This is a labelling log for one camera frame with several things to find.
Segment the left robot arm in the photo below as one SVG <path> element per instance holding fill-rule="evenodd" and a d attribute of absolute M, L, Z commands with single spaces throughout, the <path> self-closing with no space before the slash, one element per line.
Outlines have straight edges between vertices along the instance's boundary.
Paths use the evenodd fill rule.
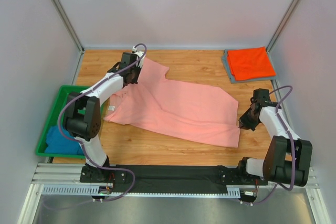
<path fill-rule="evenodd" d="M 133 49 L 124 52 L 103 78 L 93 86 L 68 95 L 66 106 L 61 111 L 62 128 L 77 142 L 91 167 L 105 169 L 108 156 L 99 140 L 101 106 L 116 92 L 129 84 L 137 84 L 146 53 Z"/>

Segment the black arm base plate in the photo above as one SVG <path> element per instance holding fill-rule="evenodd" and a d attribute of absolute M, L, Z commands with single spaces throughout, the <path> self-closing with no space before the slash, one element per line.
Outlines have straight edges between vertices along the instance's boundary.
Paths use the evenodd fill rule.
<path fill-rule="evenodd" d="M 258 182 L 260 177 L 244 174 L 242 169 L 228 168 L 222 165 L 217 165 L 222 172 L 229 172 L 230 175 L 236 175 L 239 180 L 247 181 L 248 179 L 254 179 L 255 182 Z M 82 183 L 110 183 L 115 180 L 116 183 L 126 183 L 132 181 L 132 175 L 128 174 L 125 168 L 117 168 L 115 166 L 113 170 L 106 170 L 101 168 L 91 167 L 89 165 L 85 165 L 82 169 L 82 176 L 80 177 L 80 181 Z"/>

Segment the pink t-shirt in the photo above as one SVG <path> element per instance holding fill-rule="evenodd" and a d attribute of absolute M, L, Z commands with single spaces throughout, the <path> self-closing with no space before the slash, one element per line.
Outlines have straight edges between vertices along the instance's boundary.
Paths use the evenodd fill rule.
<path fill-rule="evenodd" d="M 169 68 L 145 59 L 138 84 L 110 97 L 107 122 L 198 143 L 237 148 L 238 101 L 220 87 L 169 80 Z"/>

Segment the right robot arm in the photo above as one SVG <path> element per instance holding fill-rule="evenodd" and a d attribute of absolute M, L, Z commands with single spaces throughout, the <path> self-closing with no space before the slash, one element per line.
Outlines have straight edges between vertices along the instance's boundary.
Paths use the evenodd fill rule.
<path fill-rule="evenodd" d="M 312 144 L 303 140 L 284 119 L 279 102 L 272 102 L 267 89 L 256 89 L 249 109 L 239 118 L 239 128 L 254 131 L 263 124 L 271 138 L 264 159 L 243 157 L 238 168 L 244 175 L 260 177 L 280 186 L 304 187 L 308 182 Z"/>

